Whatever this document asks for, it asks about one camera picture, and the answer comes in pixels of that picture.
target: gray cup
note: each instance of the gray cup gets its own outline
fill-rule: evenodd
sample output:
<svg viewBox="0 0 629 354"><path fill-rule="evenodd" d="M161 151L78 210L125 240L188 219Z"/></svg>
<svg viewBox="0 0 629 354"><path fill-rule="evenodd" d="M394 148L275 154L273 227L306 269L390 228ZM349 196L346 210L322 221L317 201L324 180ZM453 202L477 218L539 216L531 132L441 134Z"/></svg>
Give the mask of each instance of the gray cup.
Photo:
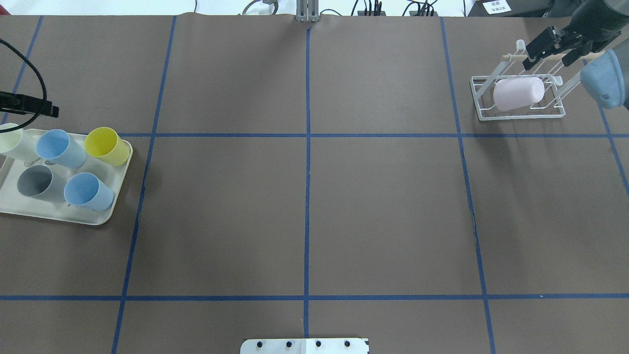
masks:
<svg viewBox="0 0 629 354"><path fill-rule="evenodd" d="M65 203L66 180L46 165L31 166L18 178L18 191L25 197L51 203Z"/></svg>

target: yellow cup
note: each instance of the yellow cup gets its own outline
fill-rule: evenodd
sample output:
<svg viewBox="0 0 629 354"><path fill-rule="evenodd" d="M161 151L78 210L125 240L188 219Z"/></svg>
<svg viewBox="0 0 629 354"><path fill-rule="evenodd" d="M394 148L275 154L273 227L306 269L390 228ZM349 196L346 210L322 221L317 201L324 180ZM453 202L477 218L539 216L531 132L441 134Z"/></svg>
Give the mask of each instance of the yellow cup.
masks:
<svg viewBox="0 0 629 354"><path fill-rule="evenodd" d="M130 153L116 131L107 127L96 128L87 135L85 151L112 166L124 165Z"/></svg>

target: metal bracket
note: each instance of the metal bracket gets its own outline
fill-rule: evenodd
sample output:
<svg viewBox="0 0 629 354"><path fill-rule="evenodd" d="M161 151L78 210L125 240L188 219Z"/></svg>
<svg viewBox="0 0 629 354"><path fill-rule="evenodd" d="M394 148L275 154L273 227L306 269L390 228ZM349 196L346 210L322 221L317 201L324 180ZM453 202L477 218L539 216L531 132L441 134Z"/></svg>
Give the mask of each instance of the metal bracket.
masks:
<svg viewBox="0 0 629 354"><path fill-rule="evenodd" d="M369 354L364 338L246 340L240 354Z"/></svg>
<svg viewBox="0 0 629 354"><path fill-rule="evenodd" d="M297 22L319 22L319 0L297 0Z"/></svg>

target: cup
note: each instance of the cup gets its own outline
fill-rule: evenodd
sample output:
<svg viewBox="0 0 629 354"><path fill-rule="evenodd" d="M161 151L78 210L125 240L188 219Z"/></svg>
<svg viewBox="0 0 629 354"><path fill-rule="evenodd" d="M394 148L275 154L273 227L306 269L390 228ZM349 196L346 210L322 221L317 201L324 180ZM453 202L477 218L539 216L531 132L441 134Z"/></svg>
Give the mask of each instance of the cup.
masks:
<svg viewBox="0 0 629 354"><path fill-rule="evenodd" d="M72 205L96 211L107 210L114 202L114 192L89 172L72 177L65 185L64 197Z"/></svg>
<svg viewBox="0 0 629 354"><path fill-rule="evenodd" d="M116 131L107 127L96 128L87 135L85 151L112 166L124 165L131 152Z"/></svg>
<svg viewBox="0 0 629 354"><path fill-rule="evenodd" d="M534 105L544 98L544 83L539 77L503 79L494 88L494 103L501 111Z"/></svg>
<svg viewBox="0 0 629 354"><path fill-rule="evenodd" d="M0 129L17 127L15 123L6 123L0 125ZM35 150L37 141L24 129L14 130L8 133L0 134L0 154L15 160L26 161L32 163L39 159Z"/></svg>
<svg viewBox="0 0 629 354"><path fill-rule="evenodd" d="M42 159L70 168L81 167L87 158L85 150L60 129L48 131L40 137L37 154Z"/></svg>
<svg viewBox="0 0 629 354"><path fill-rule="evenodd" d="M18 178L18 192L25 197L64 203L65 179L46 165L31 166Z"/></svg>

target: gray tabletop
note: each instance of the gray tabletop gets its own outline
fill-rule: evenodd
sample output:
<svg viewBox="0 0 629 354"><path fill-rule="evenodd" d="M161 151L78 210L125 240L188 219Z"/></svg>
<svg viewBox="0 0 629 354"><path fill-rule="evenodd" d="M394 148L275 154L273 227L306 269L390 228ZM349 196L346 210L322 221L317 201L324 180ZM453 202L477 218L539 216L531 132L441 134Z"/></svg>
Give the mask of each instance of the gray tabletop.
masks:
<svg viewBox="0 0 629 354"><path fill-rule="evenodd" d="M0 352L626 353L629 113L479 122L469 91L564 23L0 16L60 107L32 127L135 149L102 226L0 214Z"/></svg>

